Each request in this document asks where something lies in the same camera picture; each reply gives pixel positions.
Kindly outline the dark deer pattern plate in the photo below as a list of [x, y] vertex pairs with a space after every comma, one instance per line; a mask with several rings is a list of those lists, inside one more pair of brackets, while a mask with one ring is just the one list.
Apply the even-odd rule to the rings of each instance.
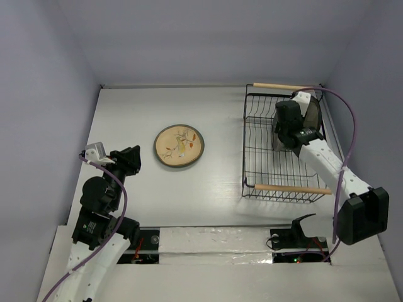
[[[319, 101], [315, 97], [311, 97], [308, 111], [305, 117], [303, 117], [303, 132], [306, 135], [307, 145], [309, 142], [322, 139], [323, 136], [320, 134], [320, 129], [322, 125], [322, 113], [320, 109]], [[295, 155], [300, 153], [301, 148], [273, 148], [276, 151], [281, 150], [291, 150]]]

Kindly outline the beige bird pattern plate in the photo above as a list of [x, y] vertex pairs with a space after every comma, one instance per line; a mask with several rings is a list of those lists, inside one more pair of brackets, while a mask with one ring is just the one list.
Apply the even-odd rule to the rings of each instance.
[[162, 164], [181, 168], [192, 165], [203, 155], [205, 142], [196, 128], [177, 124], [166, 127], [158, 133], [153, 149]]

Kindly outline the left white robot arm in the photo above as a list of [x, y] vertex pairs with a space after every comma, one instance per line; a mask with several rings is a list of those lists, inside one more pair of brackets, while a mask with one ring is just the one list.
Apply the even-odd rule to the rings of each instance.
[[124, 182], [140, 171], [140, 147], [107, 154], [101, 142], [92, 143], [79, 158], [103, 174], [89, 178], [82, 187], [67, 277], [58, 287], [55, 301], [97, 301], [119, 258], [139, 242], [139, 223], [112, 214], [127, 209]]

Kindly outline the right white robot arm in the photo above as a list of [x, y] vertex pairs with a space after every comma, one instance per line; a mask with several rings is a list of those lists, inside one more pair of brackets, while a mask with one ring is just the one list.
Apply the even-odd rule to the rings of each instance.
[[273, 139], [315, 170], [333, 192], [336, 213], [332, 230], [342, 243], [353, 245], [386, 231], [388, 192], [361, 180], [343, 165], [316, 128], [304, 127], [298, 102], [276, 103]]

